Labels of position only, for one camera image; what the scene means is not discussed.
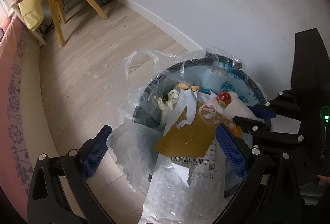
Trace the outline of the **white paper scrap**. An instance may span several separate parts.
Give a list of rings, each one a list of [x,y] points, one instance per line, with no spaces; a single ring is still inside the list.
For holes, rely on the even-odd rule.
[[[271,120],[272,131],[277,133],[297,134],[300,123],[298,120],[280,115]]]

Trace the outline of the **round trash bin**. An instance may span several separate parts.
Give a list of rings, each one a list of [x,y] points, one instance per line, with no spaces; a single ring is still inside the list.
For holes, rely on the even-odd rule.
[[[221,56],[218,54],[207,54],[205,58],[195,58],[179,62],[162,73],[157,74],[140,94],[133,112],[133,122],[147,126],[150,129],[157,129],[159,133],[164,133],[167,121],[167,115],[163,112],[156,99],[167,99],[167,94],[172,89],[177,88],[179,98],[173,105],[175,116],[180,116],[183,109],[186,109],[186,95],[181,94],[178,87],[174,86],[184,82],[197,83],[201,89],[197,93],[198,103],[202,105],[208,100],[214,100],[215,94],[222,92],[236,93],[238,98],[246,104],[253,106],[255,104],[264,104],[266,96],[263,94],[261,86],[258,86],[243,70],[240,62]],[[152,149],[156,144],[156,139],[152,141],[147,139],[147,135],[138,138],[138,149],[141,150],[141,156],[137,157],[137,164],[133,164],[131,172],[126,172],[129,182],[134,189],[142,184],[147,184],[154,173],[154,168],[158,158],[158,152]],[[225,165],[225,192],[228,189],[236,189],[240,184],[241,178],[234,174],[229,163]]]

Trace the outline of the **red toy figure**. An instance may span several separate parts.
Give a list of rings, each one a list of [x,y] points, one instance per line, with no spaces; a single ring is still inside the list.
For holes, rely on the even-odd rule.
[[[216,99],[223,108],[226,108],[232,101],[232,98],[231,98],[231,95],[229,92],[221,92],[221,93],[217,94]]]

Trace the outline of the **brown cardboard piece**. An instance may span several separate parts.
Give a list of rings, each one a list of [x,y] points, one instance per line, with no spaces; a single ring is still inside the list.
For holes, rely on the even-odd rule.
[[[154,149],[169,158],[204,157],[214,139],[216,126],[206,124],[200,115],[196,114],[190,125],[179,129],[177,125],[185,119],[186,110],[178,117],[174,113],[175,111],[172,111],[168,115],[164,136]]]

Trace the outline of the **pink bed with sheet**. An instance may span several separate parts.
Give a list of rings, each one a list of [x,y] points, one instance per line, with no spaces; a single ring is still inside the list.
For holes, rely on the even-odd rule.
[[[1,189],[24,219],[33,169],[40,154],[58,156],[46,121],[37,39],[17,15],[1,40]]]

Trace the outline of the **silver shipping mailer bag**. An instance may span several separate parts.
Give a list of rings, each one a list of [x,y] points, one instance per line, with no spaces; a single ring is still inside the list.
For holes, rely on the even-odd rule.
[[[213,141],[203,158],[162,154],[147,192],[140,223],[213,223],[225,208],[225,156]]]

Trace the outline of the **yellow cloth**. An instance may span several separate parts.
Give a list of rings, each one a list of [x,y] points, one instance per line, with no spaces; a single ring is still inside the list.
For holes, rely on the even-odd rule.
[[[41,0],[23,0],[18,7],[27,28],[35,31],[44,20]]]

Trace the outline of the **wooden chair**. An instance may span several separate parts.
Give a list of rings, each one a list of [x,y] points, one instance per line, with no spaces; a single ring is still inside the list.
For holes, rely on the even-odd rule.
[[[67,23],[67,18],[65,16],[65,12],[71,9],[74,5],[79,3],[82,0],[48,0],[49,10],[51,14],[51,18],[53,20],[53,25],[55,28],[55,32],[59,39],[59,43],[62,47],[65,46],[66,40],[63,36],[63,32],[61,29],[61,22],[63,24]],[[96,2],[96,0],[85,0],[87,3],[98,13],[104,20],[108,19],[108,15],[102,10],[100,5]]]

